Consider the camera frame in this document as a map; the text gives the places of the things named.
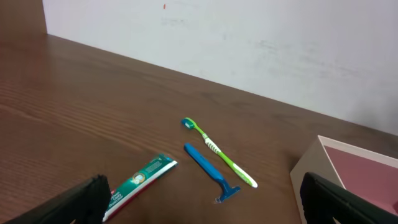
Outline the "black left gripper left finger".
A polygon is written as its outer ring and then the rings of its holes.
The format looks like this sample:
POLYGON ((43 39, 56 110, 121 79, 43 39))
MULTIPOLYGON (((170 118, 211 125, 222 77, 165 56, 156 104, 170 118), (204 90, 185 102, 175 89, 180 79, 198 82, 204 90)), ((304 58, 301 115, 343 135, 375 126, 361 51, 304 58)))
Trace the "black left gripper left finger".
POLYGON ((102 223, 111 200, 105 175, 95 175, 6 224, 102 223))

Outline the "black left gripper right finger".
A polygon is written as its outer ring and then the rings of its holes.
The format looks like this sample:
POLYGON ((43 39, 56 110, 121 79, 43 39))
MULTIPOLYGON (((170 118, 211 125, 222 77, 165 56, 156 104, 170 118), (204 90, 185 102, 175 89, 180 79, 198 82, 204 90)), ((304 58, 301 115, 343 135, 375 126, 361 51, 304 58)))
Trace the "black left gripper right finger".
POLYGON ((313 172, 305 173, 300 198, 308 224, 397 224, 397 215, 313 172))

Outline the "white box with pink interior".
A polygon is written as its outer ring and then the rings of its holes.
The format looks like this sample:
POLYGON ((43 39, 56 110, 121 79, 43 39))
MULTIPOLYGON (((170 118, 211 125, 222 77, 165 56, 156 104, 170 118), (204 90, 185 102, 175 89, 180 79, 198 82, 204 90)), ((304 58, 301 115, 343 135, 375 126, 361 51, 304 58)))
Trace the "white box with pink interior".
POLYGON ((302 223, 306 223, 300 188, 314 172, 379 208, 397 215, 397 159, 318 136, 290 172, 302 223))

